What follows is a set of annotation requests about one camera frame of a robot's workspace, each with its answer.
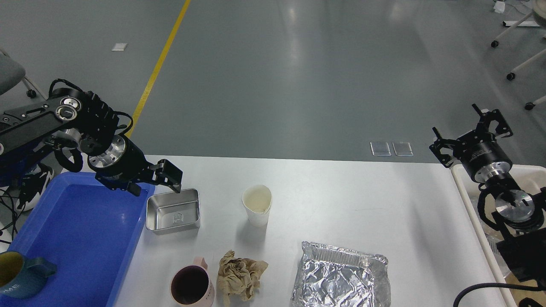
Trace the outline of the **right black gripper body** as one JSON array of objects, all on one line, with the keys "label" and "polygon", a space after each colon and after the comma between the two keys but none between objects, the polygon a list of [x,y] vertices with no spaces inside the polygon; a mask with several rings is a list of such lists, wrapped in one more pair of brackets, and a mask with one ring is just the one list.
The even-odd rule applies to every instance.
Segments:
[{"label": "right black gripper body", "polygon": [[469,131],[456,141],[460,142],[456,158],[473,182],[485,183],[496,175],[509,173],[513,166],[492,133]]}]

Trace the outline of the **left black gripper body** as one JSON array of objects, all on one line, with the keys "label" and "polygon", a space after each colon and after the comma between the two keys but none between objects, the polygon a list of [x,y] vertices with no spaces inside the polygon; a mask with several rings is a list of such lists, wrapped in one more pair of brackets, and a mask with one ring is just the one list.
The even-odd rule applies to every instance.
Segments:
[{"label": "left black gripper body", "polygon": [[122,135],[115,135],[103,153],[88,156],[87,164],[103,186],[122,191],[129,182],[148,183],[148,166],[152,165],[142,150]]}]

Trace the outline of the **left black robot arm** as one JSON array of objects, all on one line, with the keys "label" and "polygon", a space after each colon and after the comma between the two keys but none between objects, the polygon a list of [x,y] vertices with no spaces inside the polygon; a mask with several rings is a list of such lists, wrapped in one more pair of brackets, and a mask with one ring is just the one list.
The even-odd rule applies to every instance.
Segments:
[{"label": "left black robot arm", "polygon": [[143,182],[180,193],[183,171],[167,159],[147,161],[128,137],[133,125],[128,113],[58,78],[45,101],[1,114],[1,185],[20,183],[23,173],[53,153],[74,173],[82,171],[86,155],[95,179],[109,190],[139,196]]}]

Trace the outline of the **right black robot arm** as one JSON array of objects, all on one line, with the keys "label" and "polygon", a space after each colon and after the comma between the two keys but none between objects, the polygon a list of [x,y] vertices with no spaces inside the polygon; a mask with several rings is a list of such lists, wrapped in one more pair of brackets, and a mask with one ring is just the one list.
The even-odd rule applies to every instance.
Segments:
[{"label": "right black robot arm", "polygon": [[501,111],[480,109],[476,104],[472,108],[479,116],[473,130],[447,139],[434,127],[436,139],[429,149],[445,168],[452,170],[459,161],[477,184],[476,212],[470,220],[476,226],[483,222],[501,235],[495,247],[518,284],[474,284],[456,296],[455,307],[464,296],[482,288],[545,292],[545,188],[529,194],[511,176],[513,162],[497,138],[511,137],[513,131]]}]

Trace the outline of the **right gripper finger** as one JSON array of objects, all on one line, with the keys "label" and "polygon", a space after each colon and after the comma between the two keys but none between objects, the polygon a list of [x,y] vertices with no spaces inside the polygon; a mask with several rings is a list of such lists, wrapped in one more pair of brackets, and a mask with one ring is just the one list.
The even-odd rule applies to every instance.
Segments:
[{"label": "right gripper finger", "polygon": [[458,139],[445,139],[441,136],[436,127],[432,128],[436,139],[429,146],[429,149],[445,168],[451,168],[454,162],[460,159],[462,152],[462,141]]},{"label": "right gripper finger", "polygon": [[482,110],[476,104],[472,108],[479,115],[479,121],[474,128],[474,134],[484,141],[495,141],[497,137],[509,138],[513,131],[499,109]]}]

